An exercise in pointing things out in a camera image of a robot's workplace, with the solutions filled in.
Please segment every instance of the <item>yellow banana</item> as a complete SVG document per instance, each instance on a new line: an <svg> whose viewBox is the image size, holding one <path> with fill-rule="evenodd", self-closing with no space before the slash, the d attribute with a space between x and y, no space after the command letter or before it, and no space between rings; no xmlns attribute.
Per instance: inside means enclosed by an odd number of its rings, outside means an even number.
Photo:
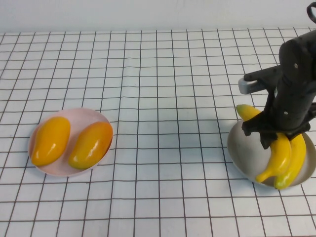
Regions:
<svg viewBox="0 0 316 237"><path fill-rule="evenodd" d="M261 112L250 105L237 105L236 110L244 121L253 118ZM271 143L270 149L271 156L266 169L255 178L259 183L262 183L269 177L285 173L290 164L291 144L284 134L277 133L277 140Z"/></svg>
<svg viewBox="0 0 316 237"><path fill-rule="evenodd" d="M291 140L291 162L285 173L275 178L274 187L276 189L285 189L289 187L300 173L305 161L306 144L303 135L300 134Z"/></svg>

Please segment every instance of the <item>toy mango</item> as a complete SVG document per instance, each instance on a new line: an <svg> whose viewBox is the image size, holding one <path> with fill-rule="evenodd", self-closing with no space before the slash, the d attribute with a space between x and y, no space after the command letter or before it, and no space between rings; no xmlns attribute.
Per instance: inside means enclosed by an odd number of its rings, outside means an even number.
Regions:
<svg viewBox="0 0 316 237"><path fill-rule="evenodd" d="M64 153L70 136L71 124L67 118L52 117L37 131L31 162L36 166L48 165Z"/></svg>
<svg viewBox="0 0 316 237"><path fill-rule="evenodd" d="M68 164L76 169L87 169L99 162L111 145L113 129L107 122L95 122L78 136Z"/></svg>

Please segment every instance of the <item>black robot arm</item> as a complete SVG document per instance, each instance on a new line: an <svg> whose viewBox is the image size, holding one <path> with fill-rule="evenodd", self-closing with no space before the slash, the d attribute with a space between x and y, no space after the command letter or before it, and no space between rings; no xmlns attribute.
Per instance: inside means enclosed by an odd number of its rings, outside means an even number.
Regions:
<svg viewBox="0 0 316 237"><path fill-rule="evenodd" d="M285 42L279 50L280 64L244 75L239 81L243 94L267 90L264 110L244 121L246 136L259 132L261 144L267 149L284 133L289 140L310 130L309 121L316 117L316 31L308 32Z"/></svg>

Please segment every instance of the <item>table surface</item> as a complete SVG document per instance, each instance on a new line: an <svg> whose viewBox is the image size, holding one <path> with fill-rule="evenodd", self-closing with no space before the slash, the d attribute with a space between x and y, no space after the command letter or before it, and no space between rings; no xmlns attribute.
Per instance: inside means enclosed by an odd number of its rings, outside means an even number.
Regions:
<svg viewBox="0 0 316 237"><path fill-rule="evenodd" d="M0 237L316 236L316 179L284 191L227 151L245 74L277 65L301 29L51 32L0 36ZM114 128L106 159L59 178L34 168L31 132L85 107ZM315 123L308 133L316 141Z"/></svg>

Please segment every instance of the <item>plate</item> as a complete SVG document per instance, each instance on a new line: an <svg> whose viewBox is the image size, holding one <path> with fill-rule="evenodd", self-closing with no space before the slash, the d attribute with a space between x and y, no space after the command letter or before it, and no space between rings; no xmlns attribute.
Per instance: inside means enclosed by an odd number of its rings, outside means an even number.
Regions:
<svg viewBox="0 0 316 237"><path fill-rule="evenodd" d="M260 143L260 134L258 132L245 136L241 126L242 120L237 122L231 129L227 138L228 152L236 168L250 181L255 181L255 177L263 172L269 162L271 150L264 150ZM290 187L300 185L308 180L316 169L316 149L306 134L302 134L306 143L306 158L303 167L292 182ZM274 188L274 177L268 178L263 183L258 183L267 187Z"/></svg>
<svg viewBox="0 0 316 237"><path fill-rule="evenodd" d="M40 171L53 175L53 176L74 176L81 174L83 172L86 172L95 166L98 165L98 163L106 158L107 152L105 155L102 157L102 159L96 163L94 166L88 168L88 169L75 169L72 168L70 165L68 165L68 156L70 155L71 151L73 150L77 137L79 134L84 130L87 126L94 122L98 121L103 121L110 123L106 117L104 117L100 112L97 112L95 110L87 109L87 108L75 108L75 109L68 109L68 110L61 110L53 115L47 117L43 121L41 121L37 127L34 129L32 132L30 139L29 139L29 145L28 145L28 153L29 157L32 156L33 148L35 145L35 138L36 138L36 133L38 129L50 118L52 117L57 117L57 116L62 116L65 117L69 120L71 123L71 131L70 131L70 137L69 137L69 142L66 147L65 152L62 154L62 156L56 160L55 162L48 164L48 165L43 165L43 166L36 166L37 169Z"/></svg>

